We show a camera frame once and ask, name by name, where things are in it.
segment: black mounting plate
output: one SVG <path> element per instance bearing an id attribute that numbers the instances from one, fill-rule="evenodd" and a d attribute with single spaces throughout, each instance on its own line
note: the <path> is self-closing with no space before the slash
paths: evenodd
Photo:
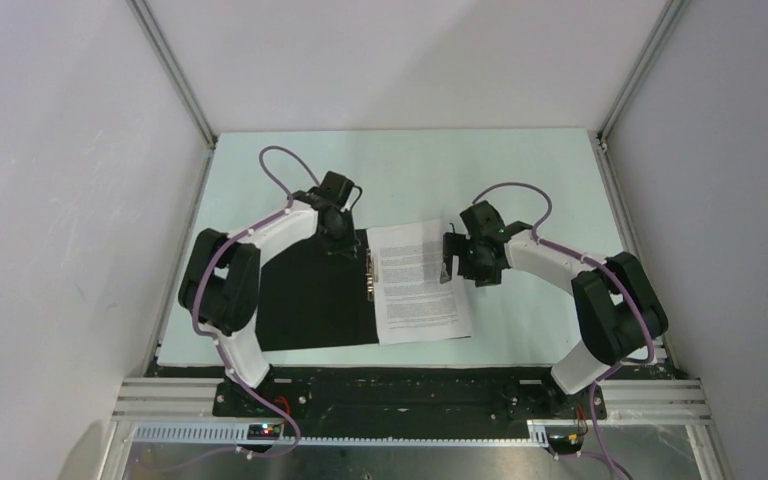
<path id="1" fill-rule="evenodd" d="M 586 392 L 548 411 L 539 383 L 548 370 L 274 367 L 257 391 L 268 400 L 284 397 L 305 436 L 528 438 L 528 420 L 574 420 L 578 406 L 589 416 Z M 216 394 L 216 417 L 275 416 L 227 378 Z M 599 403 L 597 415 L 604 419 Z"/>

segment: light green table surface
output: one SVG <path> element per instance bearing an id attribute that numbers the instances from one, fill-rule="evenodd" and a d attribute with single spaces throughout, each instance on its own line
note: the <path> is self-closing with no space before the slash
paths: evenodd
<path id="1" fill-rule="evenodd" d="M 194 232 L 246 227 L 282 207 L 283 193 L 257 160 L 260 149 L 271 144 L 295 151 L 320 178 L 334 170 L 362 186 L 357 228 L 443 217 L 464 231 L 458 214 L 478 192 L 498 182 L 523 181 L 542 187 L 554 201 L 552 217 L 541 229 L 544 236 L 587 252 L 612 255 L 622 250 L 583 129 L 225 133 Z M 311 187 L 292 158 L 272 152 L 267 162 L 291 190 Z M 541 197 L 524 189 L 498 190 L 488 199 L 507 223 L 533 223 L 545 209 Z M 560 360 L 580 340 L 572 297 L 536 277 L 507 270 L 502 285 L 470 285 L 467 293 L 472 338 L 266 356 L 278 365 L 534 365 Z M 286 295 L 293 301 L 293 292 Z M 188 312 L 177 303 L 167 320 L 158 363 L 221 364 L 210 341 L 192 332 Z"/>

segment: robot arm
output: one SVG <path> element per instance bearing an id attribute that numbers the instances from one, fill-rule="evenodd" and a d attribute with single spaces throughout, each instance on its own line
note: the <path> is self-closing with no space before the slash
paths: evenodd
<path id="1" fill-rule="evenodd" d="M 590 385 L 612 365 L 645 345 L 643 333 L 625 302 L 614 304 L 618 293 L 598 269 L 542 243 L 523 222 L 505 225 L 499 212 L 486 201 L 461 213 L 469 235 L 444 236 L 444 275 L 451 278 L 452 258 L 458 256 L 458 275 L 476 286 L 498 285 L 502 270 L 512 268 L 536 275 L 573 296 L 582 340 L 555 364 L 543 386 L 558 403 Z M 652 337 L 663 334 L 667 317 L 640 262 L 628 252 L 614 257 L 587 255 L 603 263 L 631 293 L 643 313 Z"/>
<path id="2" fill-rule="evenodd" d="M 217 347 L 230 368 L 249 386 L 257 387 L 269 371 L 255 334 L 260 270 L 291 245 L 317 235 L 329 254 L 355 258 L 357 239 L 351 210 L 346 208 L 354 183 L 328 172 L 322 184 L 296 192 L 290 208 L 274 221 L 250 231 L 222 256 L 199 309 L 201 328 L 216 335 Z M 211 257 L 232 236 L 212 229 L 196 238 L 178 302 L 192 312 L 195 293 Z"/>

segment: paper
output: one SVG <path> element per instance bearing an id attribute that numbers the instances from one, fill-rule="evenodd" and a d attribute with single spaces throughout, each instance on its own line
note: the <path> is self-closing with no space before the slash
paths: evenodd
<path id="1" fill-rule="evenodd" d="M 472 335 L 463 278 L 440 284 L 447 226 L 441 219 L 367 229 L 382 345 Z"/>

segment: white curved arm segment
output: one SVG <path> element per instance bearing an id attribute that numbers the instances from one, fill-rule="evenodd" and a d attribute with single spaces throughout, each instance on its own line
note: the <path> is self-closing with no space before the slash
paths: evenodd
<path id="1" fill-rule="evenodd" d="M 316 233 L 319 214 L 302 202 L 294 202 L 293 206 L 285 210 L 284 216 L 274 222 L 261 227 L 251 235 L 244 237 L 241 244 L 251 243 L 260 249 L 260 269 L 269 260 L 283 252 L 291 245 L 310 238 Z M 257 387 L 269 372 L 269 362 L 263 356 L 260 343 L 255 334 L 257 310 L 255 310 L 249 323 L 230 337 L 218 334 L 219 348 L 229 360 L 230 368 L 239 374 L 240 378 L 250 387 Z"/>
<path id="2" fill-rule="evenodd" d="M 605 261 L 603 255 L 587 256 L 598 262 Z M 593 267 L 580 260 L 538 244 L 531 238 L 531 230 L 524 230 L 508 240 L 505 244 L 505 257 L 514 270 L 536 275 L 570 295 L 570 281 L 581 272 L 593 270 Z"/>
<path id="3" fill-rule="evenodd" d="M 545 245 L 538 244 L 531 237 L 531 230 L 522 231 L 505 244 L 505 256 L 514 270 L 536 275 L 572 295 L 572 279 L 593 267 Z M 605 262 L 604 255 L 587 254 L 588 257 Z M 593 383 L 608 371 L 610 365 L 596 360 L 579 341 L 569 353 L 552 366 L 552 378 L 567 395 L 573 395 Z"/>

